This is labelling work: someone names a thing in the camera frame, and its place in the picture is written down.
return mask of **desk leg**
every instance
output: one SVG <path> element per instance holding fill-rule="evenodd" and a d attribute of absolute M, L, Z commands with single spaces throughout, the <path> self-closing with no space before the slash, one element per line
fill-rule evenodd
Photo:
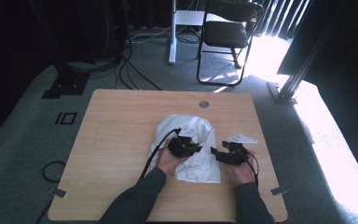
<path fill-rule="evenodd" d="M 169 64 L 175 64 L 176 61 L 176 0 L 172 0 L 172 36 Z"/>

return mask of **dark sleeve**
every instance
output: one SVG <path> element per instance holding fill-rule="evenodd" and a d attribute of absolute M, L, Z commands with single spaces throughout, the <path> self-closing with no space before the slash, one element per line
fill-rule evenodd
<path fill-rule="evenodd" d="M 110 204 L 98 223 L 145 223 L 167 176 L 158 167 Z"/>
<path fill-rule="evenodd" d="M 238 185 L 234 189 L 234 193 L 237 207 L 237 223 L 275 224 L 275 219 L 260 198 L 260 193 L 255 183 Z"/>

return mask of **black chair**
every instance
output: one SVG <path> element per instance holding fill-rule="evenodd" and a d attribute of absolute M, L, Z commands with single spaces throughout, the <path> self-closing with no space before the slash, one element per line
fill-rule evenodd
<path fill-rule="evenodd" d="M 237 86 L 242 82 L 243 72 L 248 60 L 252 46 L 254 30 L 263 18 L 264 9 L 257 3 L 230 1 L 230 0 L 209 0 L 202 22 L 199 50 L 197 54 L 197 81 L 207 85 Z M 208 16 L 216 15 L 225 19 L 224 21 L 207 21 Z M 229 48 L 231 52 L 203 50 L 203 44 L 210 47 Z M 237 61 L 243 49 L 247 48 L 243 66 Z M 200 64 L 202 52 L 232 54 L 235 67 L 240 69 L 241 77 L 237 82 L 222 83 L 213 81 L 202 81 L 200 78 Z"/>

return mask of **white cloth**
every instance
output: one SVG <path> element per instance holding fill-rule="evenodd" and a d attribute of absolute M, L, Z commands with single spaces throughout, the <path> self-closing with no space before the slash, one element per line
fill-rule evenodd
<path fill-rule="evenodd" d="M 211 147 L 216 147 L 214 128 L 206 119 L 190 115 L 168 116 L 157 127 L 155 142 L 150 148 L 149 155 L 169 131 L 177 128 L 182 129 L 180 136 L 191 137 L 193 143 L 200 144 L 202 149 L 176 167 L 175 178 L 193 183 L 220 183 L 219 161 L 211 153 Z M 176 133 L 172 133 L 168 138 L 173 137 L 177 137 Z M 151 161 L 150 169 L 156 165 L 157 158 L 158 153 Z"/>

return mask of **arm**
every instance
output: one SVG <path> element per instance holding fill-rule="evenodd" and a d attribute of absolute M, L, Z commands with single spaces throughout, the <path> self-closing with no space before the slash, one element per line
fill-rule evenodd
<path fill-rule="evenodd" d="M 167 175 L 173 174 L 186 159 L 176 158 L 167 148 L 162 149 L 156 167 L 135 186 L 118 195 L 98 223 L 145 223 L 165 186 Z"/>
<path fill-rule="evenodd" d="M 253 164 L 253 157 L 249 157 L 249 162 Z M 228 165 L 237 187 L 234 189 L 237 223 L 275 223 L 274 218 L 269 213 L 266 205 L 260 197 L 255 178 L 248 163 L 242 165 Z"/>

